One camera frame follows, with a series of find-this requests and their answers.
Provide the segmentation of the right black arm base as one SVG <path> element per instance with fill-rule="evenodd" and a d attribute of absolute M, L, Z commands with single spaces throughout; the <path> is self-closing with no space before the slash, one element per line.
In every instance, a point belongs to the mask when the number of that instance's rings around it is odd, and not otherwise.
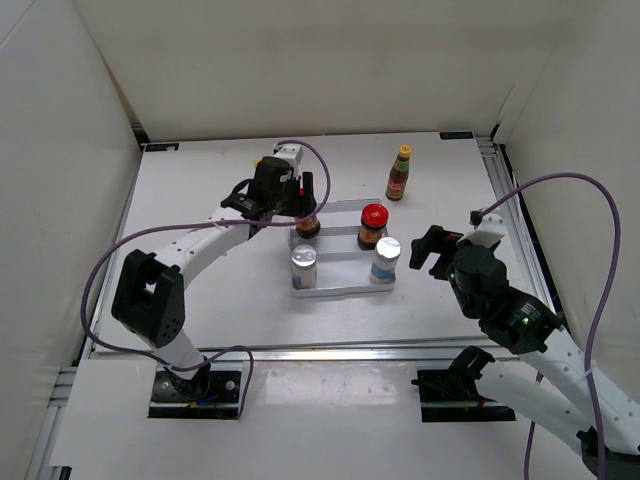
<path fill-rule="evenodd" d="M 481 395 L 476 383 L 487 365 L 496 362 L 488 352 L 465 348 L 445 369 L 419 368 L 411 384 L 418 388 L 423 423 L 512 422 L 515 412 Z"/>

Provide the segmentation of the red-lid sauce jar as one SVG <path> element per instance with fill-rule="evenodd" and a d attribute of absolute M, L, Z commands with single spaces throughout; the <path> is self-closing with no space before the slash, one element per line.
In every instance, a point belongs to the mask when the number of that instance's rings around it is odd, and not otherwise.
<path fill-rule="evenodd" d="M 314 214 L 314 212 L 306 218 L 300 218 L 299 215 L 295 217 L 295 229 L 297 235 L 304 239 L 312 239 L 316 237 L 321 230 L 321 223 L 317 215 Z"/>
<path fill-rule="evenodd" d="M 372 250 L 384 236 L 389 220 L 389 212 L 380 203 L 367 204 L 361 212 L 361 226 L 357 237 L 358 245 L 363 250 Z"/>

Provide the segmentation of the left black corner label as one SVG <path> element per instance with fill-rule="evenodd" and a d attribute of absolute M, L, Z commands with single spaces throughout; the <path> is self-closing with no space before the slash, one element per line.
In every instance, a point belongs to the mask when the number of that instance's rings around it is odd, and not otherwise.
<path fill-rule="evenodd" d="M 145 152 L 171 152 L 177 151 L 180 144 L 176 142 L 171 143 L 153 143 L 147 144 L 144 148 Z"/>

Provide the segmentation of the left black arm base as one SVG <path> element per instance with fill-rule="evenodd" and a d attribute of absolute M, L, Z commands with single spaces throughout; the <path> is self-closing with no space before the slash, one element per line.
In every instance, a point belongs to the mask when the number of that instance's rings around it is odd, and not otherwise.
<path fill-rule="evenodd" d="M 152 384 L 148 417 L 152 419 L 239 420 L 244 413 L 253 378 L 253 355 L 224 360 L 224 354 L 184 379 L 158 369 Z"/>

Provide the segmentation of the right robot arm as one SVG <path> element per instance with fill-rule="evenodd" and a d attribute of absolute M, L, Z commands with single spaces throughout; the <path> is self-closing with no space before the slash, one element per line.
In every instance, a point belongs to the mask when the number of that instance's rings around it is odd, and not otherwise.
<path fill-rule="evenodd" d="M 638 478 L 638 403 L 599 368 L 586 366 L 585 352 L 563 321 L 539 299 L 510 285 L 507 267 L 494 251 L 433 225 L 412 241 L 409 266 L 419 270 L 436 255 L 429 273 L 451 286 L 462 314 L 556 390 L 510 374 L 487 351 L 469 346 L 447 369 L 419 372 L 413 383 L 423 401 L 502 403 L 561 439 L 596 477 Z"/>

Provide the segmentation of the right black corner label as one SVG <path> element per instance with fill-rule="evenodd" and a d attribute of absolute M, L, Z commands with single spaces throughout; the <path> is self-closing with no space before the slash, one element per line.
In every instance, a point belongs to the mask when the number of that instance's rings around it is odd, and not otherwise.
<path fill-rule="evenodd" d="M 439 137 L 441 140 L 466 140 L 474 139 L 474 134 L 469 131 L 447 131 L 440 132 Z"/>

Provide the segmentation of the aluminium frame rail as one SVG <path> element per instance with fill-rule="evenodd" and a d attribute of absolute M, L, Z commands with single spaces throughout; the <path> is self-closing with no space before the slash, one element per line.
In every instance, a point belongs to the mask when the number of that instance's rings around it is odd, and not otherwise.
<path fill-rule="evenodd" d="M 501 361 L 518 357 L 482 336 L 393 340 L 376 342 L 338 342 L 316 344 L 259 345 L 249 349 L 257 362 L 448 362 L 468 346 L 479 347 Z"/>

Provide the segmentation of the white divided organizer tray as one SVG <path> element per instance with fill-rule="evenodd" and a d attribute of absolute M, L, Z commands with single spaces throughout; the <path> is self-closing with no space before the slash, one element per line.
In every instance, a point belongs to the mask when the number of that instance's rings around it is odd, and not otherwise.
<path fill-rule="evenodd" d="M 318 214 L 319 234 L 312 239 L 300 237 L 289 228 L 288 245 L 293 251 L 299 245 L 310 245 L 316 252 L 316 286 L 292 287 L 297 298 L 373 295 L 394 289 L 395 277 L 389 283 L 376 284 L 370 279 L 374 250 L 363 250 L 357 243 L 361 213 L 369 204 L 381 204 L 379 198 L 328 202 Z"/>

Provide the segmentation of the black corner label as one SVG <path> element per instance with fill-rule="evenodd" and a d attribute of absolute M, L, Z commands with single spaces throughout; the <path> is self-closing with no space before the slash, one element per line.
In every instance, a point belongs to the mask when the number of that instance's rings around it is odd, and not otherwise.
<path fill-rule="evenodd" d="M 466 140 L 474 139 L 474 134 L 469 131 L 447 131 L 440 132 L 439 137 L 441 140 Z"/>
<path fill-rule="evenodd" d="M 171 143 L 153 143 L 147 144 L 144 148 L 145 152 L 171 152 L 177 151 L 180 144 L 176 142 Z"/>

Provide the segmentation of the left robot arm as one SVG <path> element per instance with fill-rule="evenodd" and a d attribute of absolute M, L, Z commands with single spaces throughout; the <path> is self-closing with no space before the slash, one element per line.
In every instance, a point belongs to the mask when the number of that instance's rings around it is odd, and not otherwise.
<path fill-rule="evenodd" d="M 112 316 L 168 362 L 171 385 L 184 398 L 199 401 L 210 391 L 210 368 L 184 332 L 189 284 L 273 217 L 302 219 L 316 206 L 313 174 L 297 174 L 288 160 L 266 156 L 254 176 L 221 201 L 209 228 L 192 230 L 155 252 L 136 249 L 126 256 Z"/>

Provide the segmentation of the white silver-cap shaker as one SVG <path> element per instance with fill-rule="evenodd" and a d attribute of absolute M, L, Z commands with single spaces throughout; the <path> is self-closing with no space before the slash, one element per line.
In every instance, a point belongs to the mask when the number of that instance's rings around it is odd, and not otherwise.
<path fill-rule="evenodd" d="M 369 279 L 374 284 L 394 282 L 397 263 L 402 253 L 401 244 L 393 237 L 381 238 L 375 246 Z"/>
<path fill-rule="evenodd" d="M 296 289 L 312 289 L 317 282 L 317 253 L 308 244 L 296 246 L 291 252 L 292 285 Z"/>

